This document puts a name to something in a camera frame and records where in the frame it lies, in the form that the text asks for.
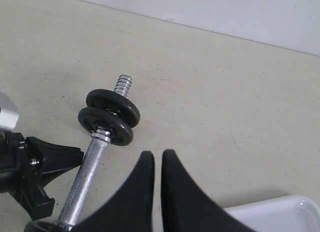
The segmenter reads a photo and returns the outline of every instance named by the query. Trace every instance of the beige floor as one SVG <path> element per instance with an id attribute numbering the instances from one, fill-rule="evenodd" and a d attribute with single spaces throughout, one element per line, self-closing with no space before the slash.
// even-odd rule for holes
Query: beige floor
<path id="1" fill-rule="evenodd" d="M 176 149 L 223 207 L 303 194 L 320 204 L 320 58 L 77 0 L 0 0 L 0 90 L 14 131 L 84 151 L 86 94 L 132 76 L 134 141 L 110 146 L 83 216 L 122 184 L 142 150 L 156 159 L 154 231 L 162 231 L 161 155 Z M 57 218 L 76 170 L 46 188 Z M 0 195 L 0 231 L 28 215 Z"/>

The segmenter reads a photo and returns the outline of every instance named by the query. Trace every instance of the dumbbell handle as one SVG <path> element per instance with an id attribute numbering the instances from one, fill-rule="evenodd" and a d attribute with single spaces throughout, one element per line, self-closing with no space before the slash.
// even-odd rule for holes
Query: dumbbell handle
<path id="1" fill-rule="evenodd" d="M 121 75 L 116 83 L 114 91 L 126 97 L 131 84 L 131 77 Z M 111 134 L 104 128 L 98 128 L 91 136 L 92 140 L 83 159 L 83 163 L 76 175 L 58 218 L 57 223 L 65 231 L 70 231 L 72 227 L 77 224 L 79 216 L 85 205 L 87 194 L 94 180 L 94 175 L 103 160 L 104 150 L 111 142 Z"/>

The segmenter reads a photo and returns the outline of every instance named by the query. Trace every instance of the floor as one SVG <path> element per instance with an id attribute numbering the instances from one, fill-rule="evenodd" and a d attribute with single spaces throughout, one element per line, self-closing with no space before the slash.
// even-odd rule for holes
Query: floor
<path id="1" fill-rule="evenodd" d="M 141 112 L 134 140 L 108 147 L 83 218 L 123 183 L 139 154 L 156 161 L 154 231 L 162 231 L 161 156 L 174 148 L 222 207 L 289 194 L 320 204 L 320 58 L 78 0 L 0 0 L 1 92 L 14 131 L 87 149 L 77 120 L 87 93 L 120 74 Z M 60 213 L 77 170 L 47 187 Z M 27 213 L 0 195 L 0 231 Z"/>

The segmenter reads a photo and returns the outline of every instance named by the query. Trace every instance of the dumbbell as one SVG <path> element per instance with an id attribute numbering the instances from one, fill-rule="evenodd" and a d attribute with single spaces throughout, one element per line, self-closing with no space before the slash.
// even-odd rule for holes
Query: dumbbell
<path id="1" fill-rule="evenodd" d="M 86 98 L 87 107 L 79 112 L 78 120 L 91 133 L 92 140 L 57 222 L 65 231 L 78 221 L 107 145 L 126 146 L 133 140 L 131 128 L 139 123 L 140 113 L 126 98 L 131 84 L 131 77 L 121 75 L 114 91 L 91 91 Z"/>

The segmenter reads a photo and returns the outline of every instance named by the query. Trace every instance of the white plastic tray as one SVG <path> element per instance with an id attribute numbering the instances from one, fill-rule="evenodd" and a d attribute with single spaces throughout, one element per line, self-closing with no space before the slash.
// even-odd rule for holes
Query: white plastic tray
<path id="1" fill-rule="evenodd" d="M 320 232 L 320 209 L 305 196 L 285 196 L 225 211 L 257 232 Z"/>

